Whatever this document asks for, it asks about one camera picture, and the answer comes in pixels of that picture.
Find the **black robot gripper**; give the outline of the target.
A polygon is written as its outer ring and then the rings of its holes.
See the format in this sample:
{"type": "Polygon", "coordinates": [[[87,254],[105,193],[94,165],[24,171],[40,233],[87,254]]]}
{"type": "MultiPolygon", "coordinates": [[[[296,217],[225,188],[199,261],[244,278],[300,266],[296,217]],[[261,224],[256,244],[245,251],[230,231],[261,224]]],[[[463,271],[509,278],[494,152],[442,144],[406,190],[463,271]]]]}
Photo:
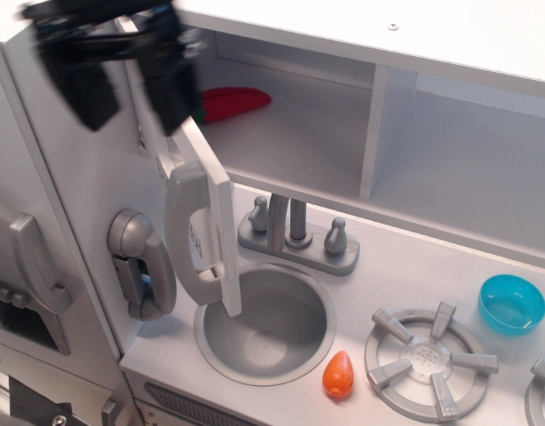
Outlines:
{"type": "Polygon", "coordinates": [[[194,63],[205,43],[171,1],[42,1],[20,9],[59,94],[85,127],[97,131],[118,111],[98,62],[137,58],[165,136],[201,107],[194,63]]]}

